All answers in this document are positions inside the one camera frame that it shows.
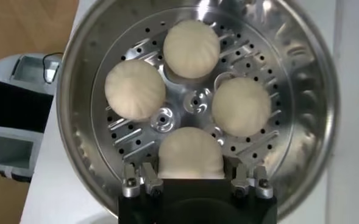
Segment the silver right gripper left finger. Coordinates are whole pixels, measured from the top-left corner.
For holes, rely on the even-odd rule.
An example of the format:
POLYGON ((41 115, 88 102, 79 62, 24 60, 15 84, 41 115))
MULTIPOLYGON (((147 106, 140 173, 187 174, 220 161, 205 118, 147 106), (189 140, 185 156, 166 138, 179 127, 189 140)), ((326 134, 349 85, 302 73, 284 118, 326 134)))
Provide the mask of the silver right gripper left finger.
POLYGON ((151 163, 142 163, 137 172, 132 164, 125 164, 123 172, 122 194, 124 197, 138 197, 141 187, 151 197, 163 192, 163 180, 158 177, 151 163))

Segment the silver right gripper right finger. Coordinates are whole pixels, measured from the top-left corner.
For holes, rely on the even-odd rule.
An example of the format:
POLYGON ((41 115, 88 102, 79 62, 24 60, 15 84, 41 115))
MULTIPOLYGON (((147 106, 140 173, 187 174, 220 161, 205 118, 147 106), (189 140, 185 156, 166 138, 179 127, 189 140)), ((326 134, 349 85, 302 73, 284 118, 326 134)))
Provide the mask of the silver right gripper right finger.
POLYGON ((257 166, 252 171, 252 175, 248 176, 246 166, 239 164, 236 167, 236 176, 231 180, 231 185, 233 195, 236 198, 247 196, 251 187, 255 189, 255 196, 257 198, 273 197, 273 187, 268 180, 264 166, 257 166))

